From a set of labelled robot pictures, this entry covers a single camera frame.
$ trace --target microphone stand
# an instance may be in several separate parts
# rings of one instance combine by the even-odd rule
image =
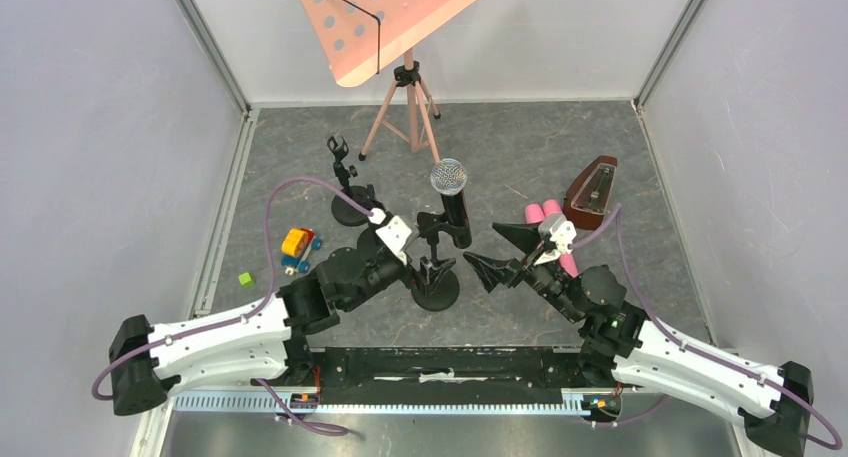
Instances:
[[[335,173],[336,178],[339,179],[339,184],[341,184],[342,192],[344,192],[345,195],[366,209],[371,209],[374,207],[373,201],[376,198],[374,186],[370,184],[367,187],[363,187],[361,185],[350,185],[351,177],[356,177],[359,174],[356,171],[356,167],[351,165],[350,168],[346,168],[342,162],[342,160],[347,157],[349,149],[344,137],[341,137],[341,140],[342,143],[339,144],[336,142],[335,136],[330,136],[330,138],[327,139],[327,148],[330,149],[330,152],[333,153],[333,157],[335,157],[335,162],[333,162],[333,173]],[[333,213],[333,218],[336,219],[336,222],[344,225],[345,227],[358,227],[368,222],[368,217],[357,212],[356,209],[348,205],[347,202],[342,200],[338,195],[333,198],[333,202],[330,204],[330,212]]]
[[[450,270],[456,259],[439,258],[439,232],[456,237],[468,232],[468,229],[451,225],[444,213],[419,212],[417,221],[418,236],[430,246],[430,258],[421,258],[421,275],[426,283],[421,290],[413,287],[412,298],[422,309],[440,312],[452,306],[459,298],[459,279]]]

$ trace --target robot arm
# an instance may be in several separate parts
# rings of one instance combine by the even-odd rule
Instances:
[[[110,362],[151,342],[161,340],[164,345],[112,371],[114,413],[143,412],[163,403],[169,394],[199,386],[281,376],[303,382],[312,370],[306,336],[337,325],[339,311],[355,310],[397,281],[420,293],[437,286],[437,279],[414,269],[405,253],[417,233],[380,208],[372,212],[380,241],[375,255],[349,247],[335,250],[307,275],[281,287],[249,319],[245,316],[264,299],[184,322],[151,326],[144,315],[126,319],[110,347]],[[455,263],[445,262],[445,270]],[[226,324],[239,318],[240,322]]]
[[[662,333],[645,311],[624,300],[626,288],[606,266],[586,269],[571,278],[550,258],[569,251],[573,227],[563,216],[543,223],[493,224],[525,252],[521,259],[496,260],[466,252],[487,291],[497,285],[528,284],[572,323],[583,322],[580,368],[589,382],[612,387],[616,382],[659,391],[702,407],[734,425],[744,426],[754,443],[779,455],[802,455],[810,414],[765,380],[812,402],[809,369],[794,362],[781,367],[737,357],[659,323],[681,340]],[[753,370],[758,380],[715,360]]]

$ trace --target pink object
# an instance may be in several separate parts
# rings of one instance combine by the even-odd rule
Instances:
[[[380,18],[379,39],[377,21],[343,0],[300,1],[333,78],[356,87],[476,0],[349,0]]]
[[[538,224],[545,220],[545,212],[539,204],[530,204],[524,209],[524,221],[528,224]]]
[[[548,217],[551,215],[561,214],[562,207],[559,206],[559,202],[556,200],[547,200],[544,204],[542,204],[542,211],[545,213],[545,217]],[[562,266],[563,270],[572,277],[577,277],[580,274],[577,270],[577,261],[574,260],[573,252],[571,254],[562,254],[559,257],[559,265]]]

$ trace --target green cube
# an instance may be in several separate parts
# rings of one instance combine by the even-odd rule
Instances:
[[[250,275],[250,272],[245,272],[239,275],[239,283],[242,287],[250,288],[253,287],[253,284],[255,284],[256,282],[253,280],[253,276]]]

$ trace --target pink music stand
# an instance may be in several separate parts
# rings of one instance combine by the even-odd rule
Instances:
[[[430,111],[441,117],[427,84],[413,59],[415,44],[450,20],[476,0],[300,0],[330,63],[330,71],[342,87],[355,87],[403,55],[403,66],[394,70],[395,81],[377,113],[365,140],[359,160],[365,160],[380,125],[409,142],[418,152],[429,145],[438,162],[439,151]],[[398,87],[406,87],[409,110],[409,135],[385,120],[386,110]],[[418,130],[418,116],[424,121]],[[426,132],[427,142],[421,142]]]

